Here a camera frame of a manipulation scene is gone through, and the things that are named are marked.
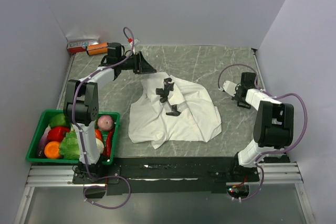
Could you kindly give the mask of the white printed t-shirt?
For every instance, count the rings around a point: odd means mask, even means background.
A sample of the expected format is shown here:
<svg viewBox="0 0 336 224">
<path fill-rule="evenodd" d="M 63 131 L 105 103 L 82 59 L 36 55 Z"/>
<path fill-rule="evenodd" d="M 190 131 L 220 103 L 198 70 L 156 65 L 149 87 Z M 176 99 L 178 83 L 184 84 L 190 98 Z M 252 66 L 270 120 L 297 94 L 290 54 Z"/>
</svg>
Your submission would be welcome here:
<svg viewBox="0 0 336 224">
<path fill-rule="evenodd" d="M 141 81 L 143 93 L 130 106 L 129 138 L 151 142 L 154 149 L 167 141 L 207 143 L 222 131 L 218 108 L 208 91 L 166 72 Z"/>
</svg>

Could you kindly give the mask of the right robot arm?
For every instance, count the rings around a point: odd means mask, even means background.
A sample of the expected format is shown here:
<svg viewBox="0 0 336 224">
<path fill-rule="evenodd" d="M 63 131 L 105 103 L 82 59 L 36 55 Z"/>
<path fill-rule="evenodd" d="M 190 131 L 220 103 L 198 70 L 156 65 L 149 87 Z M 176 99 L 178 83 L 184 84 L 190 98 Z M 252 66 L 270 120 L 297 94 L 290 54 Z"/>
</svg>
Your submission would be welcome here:
<svg viewBox="0 0 336 224">
<path fill-rule="evenodd" d="M 244 72 L 239 84 L 231 81 L 223 84 L 224 91 L 237 102 L 238 107 L 257 111 L 253 138 L 235 154 L 229 169 L 229 175 L 235 181 L 241 181 L 254 172 L 262 153 L 284 150 L 293 140 L 293 105 L 277 101 L 256 89 L 256 77 L 253 72 Z"/>
</svg>

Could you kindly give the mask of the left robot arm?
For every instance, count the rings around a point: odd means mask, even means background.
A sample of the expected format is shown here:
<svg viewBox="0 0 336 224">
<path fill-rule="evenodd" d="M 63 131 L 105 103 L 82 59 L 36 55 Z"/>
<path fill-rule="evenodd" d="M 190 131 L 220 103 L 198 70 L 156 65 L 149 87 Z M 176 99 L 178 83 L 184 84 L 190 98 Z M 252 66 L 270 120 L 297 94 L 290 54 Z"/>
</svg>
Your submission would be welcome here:
<svg viewBox="0 0 336 224">
<path fill-rule="evenodd" d="M 66 86 L 64 115 L 75 129 L 80 149 L 79 162 L 85 167 L 85 177 L 92 183 L 100 182 L 104 176 L 95 138 L 99 89 L 114 81 L 123 70 L 131 70 L 134 74 L 156 73 L 142 52 L 135 50 L 136 42 L 136 39 L 129 39 L 131 49 L 127 55 L 122 54 L 121 44 L 108 43 L 107 55 L 103 57 L 99 67 L 82 79 L 69 80 Z"/>
</svg>

